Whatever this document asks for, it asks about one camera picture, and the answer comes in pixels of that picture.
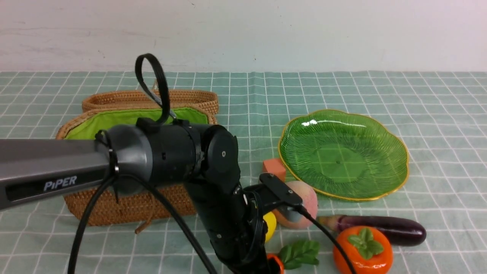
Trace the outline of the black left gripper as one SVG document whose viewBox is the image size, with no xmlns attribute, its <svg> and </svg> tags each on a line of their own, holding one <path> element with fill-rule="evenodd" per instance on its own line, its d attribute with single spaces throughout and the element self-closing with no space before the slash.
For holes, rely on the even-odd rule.
<svg viewBox="0 0 487 274">
<path fill-rule="evenodd" d="M 238 179 L 193 179 L 185 188 L 218 259 L 234 274 L 269 274 L 263 231 L 256 232 L 255 210 L 245 202 Z"/>
</svg>

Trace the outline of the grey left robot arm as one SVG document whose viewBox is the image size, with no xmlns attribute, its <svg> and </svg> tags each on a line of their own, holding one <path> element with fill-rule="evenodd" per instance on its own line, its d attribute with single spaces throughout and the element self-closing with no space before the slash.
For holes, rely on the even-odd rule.
<svg viewBox="0 0 487 274">
<path fill-rule="evenodd" d="M 88 219 L 98 199 L 147 190 L 174 217 L 209 273 L 216 272 L 181 215 L 159 192 L 182 183 L 218 259 L 234 274 L 271 274 L 264 246 L 261 191 L 240 184 L 237 138 L 220 125 L 143 118 L 89 139 L 2 139 L 1 209 L 97 187 L 75 234 L 68 273 L 73 274 Z"/>
</svg>

